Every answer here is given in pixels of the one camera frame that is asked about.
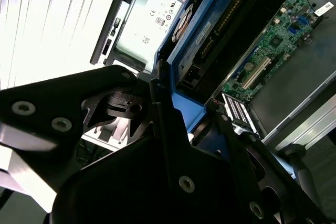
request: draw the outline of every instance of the white label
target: white label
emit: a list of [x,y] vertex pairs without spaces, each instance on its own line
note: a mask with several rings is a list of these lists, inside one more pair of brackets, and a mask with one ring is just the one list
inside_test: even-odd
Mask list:
[[145,62],[146,70],[151,71],[155,52],[181,6],[177,0],[147,0],[144,5],[136,2],[117,48]]
[[333,8],[334,5],[330,2],[327,2],[325,5],[323,5],[320,9],[315,11],[315,14],[319,17],[321,17],[323,14],[325,14],[327,11],[329,11],[331,8]]
[[155,41],[155,50],[157,50],[181,5],[182,3],[177,0],[148,0],[146,4],[147,18],[142,20],[143,17],[139,17],[139,22],[146,25],[142,31],[142,42],[150,44],[151,41]]
[[202,32],[200,33],[200,35],[198,36],[196,40],[196,45],[198,45],[201,42],[201,40],[204,38],[204,36],[206,35],[206,32],[209,30],[210,27],[211,27],[211,23],[210,22],[206,23],[206,25],[202,29]]

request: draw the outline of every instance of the cable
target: cable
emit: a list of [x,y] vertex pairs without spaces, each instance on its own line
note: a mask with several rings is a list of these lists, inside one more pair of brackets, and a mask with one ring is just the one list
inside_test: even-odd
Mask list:
[[309,4],[310,8],[312,8],[312,10],[315,12],[314,7],[310,4],[309,0],[307,0],[307,2],[308,2],[308,4]]
[[315,13],[316,11],[315,11],[314,7],[310,4],[309,0],[307,0],[307,2],[308,2],[308,4],[309,4],[310,8],[311,8],[311,9],[314,11],[314,13]]

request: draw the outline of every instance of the bolt head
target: bolt head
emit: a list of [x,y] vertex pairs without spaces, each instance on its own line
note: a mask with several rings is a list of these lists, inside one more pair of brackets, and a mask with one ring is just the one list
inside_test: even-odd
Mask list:
[[56,131],[60,132],[67,132],[72,128],[72,123],[67,118],[55,118],[51,125]]
[[36,111],[36,108],[31,102],[18,101],[12,105],[12,111],[18,115],[31,115]]

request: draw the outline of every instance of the black metal bracket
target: black metal bracket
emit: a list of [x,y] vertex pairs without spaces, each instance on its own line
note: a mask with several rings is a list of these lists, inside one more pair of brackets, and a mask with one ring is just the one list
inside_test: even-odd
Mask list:
[[146,113],[148,84],[111,66],[0,92],[1,144],[69,158],[81,136],[116,116]]

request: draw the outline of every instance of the blue plastic frame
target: blue plastic frame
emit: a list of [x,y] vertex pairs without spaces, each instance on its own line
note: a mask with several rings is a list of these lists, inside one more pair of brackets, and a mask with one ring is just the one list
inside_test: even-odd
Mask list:
[[[184,10],[189,6],[191,0],[187,0],[182,8],[180,9],[180,12],[178,13],[178,16],[180,16]],[[199,29],[199,26],[202,24],[202,21],[213,4],[214,0],[203,0],[199,8],[197,9],[197,12],[195,13],[193,19],[190,22],[190,25],[187,27],[185,33],[183,34],[180,41],[175,46],[174,50],[172,51],[171,55],[168,58],[168,63],[172,65],[172,73],[171,73],[171,84],[172,84],[172,99],[175,108],[179,109],[182,112],[183,119],[185,122],[185,126],[187,128],[188,132],[191,132],[194,127],[197,126],[199,121],[203,118],[203,116],[206,113],[205,106],[203,104],[197,103],[194,100],[188,98],[184,94],[180,93],[178,90],[176,90],[176,76],[175,76],[175,70],[177,69],[181,59],[182,59],[182,53],[185,52],[185,47],[189,40],[194,37],[196,30]],[[156,52],[155,55],[155,63],[157,63],[158,59],[158,52],[162,48],[162,45],[165,44],[165,42],[171,38],[171,33],[176,26],[176,24],[179,22],[179,20],[175,20],[175,22],[171,26],[171,30],[167,33],[167,36],[165,37],[164,41],[162,42],[161,46],[159,47],[159,50]]]

